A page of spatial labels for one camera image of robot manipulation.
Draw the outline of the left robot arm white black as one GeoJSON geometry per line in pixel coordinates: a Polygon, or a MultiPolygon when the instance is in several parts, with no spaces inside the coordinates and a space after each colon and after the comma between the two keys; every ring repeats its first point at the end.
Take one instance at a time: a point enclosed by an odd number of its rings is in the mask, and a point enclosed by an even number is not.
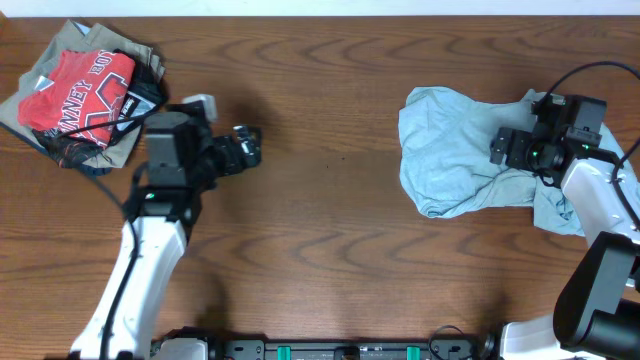
{"type": "Polygon", "coordinates": [[[216,136],[203,116],[165,112],[146,121],[147,162],[133,173],[117,260],[71,359],[147,359],[171,275],[220,177],[261,161],[259,128],[216,136]]]}

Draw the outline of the light blue t-shirt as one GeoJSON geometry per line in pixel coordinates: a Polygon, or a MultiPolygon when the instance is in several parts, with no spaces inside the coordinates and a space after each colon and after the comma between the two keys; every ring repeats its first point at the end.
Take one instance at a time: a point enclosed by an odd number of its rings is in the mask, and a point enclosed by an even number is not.
{"type": "Polygon", "coordinates": [[[530,207],[536,227],[561,235],[582,232],[572,205],[557,188],[527,171],[490,161],[502,127],[530,131],[539,93],[518,102],[475,101],[446,87],[417,87],[399,112],[400,181],[418,211],[453,218],[489,207],[530,207]]]}

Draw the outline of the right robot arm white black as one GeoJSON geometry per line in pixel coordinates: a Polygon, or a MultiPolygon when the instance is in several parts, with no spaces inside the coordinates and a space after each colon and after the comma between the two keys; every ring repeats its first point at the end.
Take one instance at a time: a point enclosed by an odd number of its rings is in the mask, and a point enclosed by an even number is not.
{"type": "Polygon", "coordinates": [[[636,359],[639,305],[639,202],[623,159],[601,148],[604,101],[546,94],[533,102],[530,131],[502,127],[490,160],[528,171],[561,190],[580,221],[588,250],[553,312],[511,322],[486,337],[482,359],[636,359]]]}

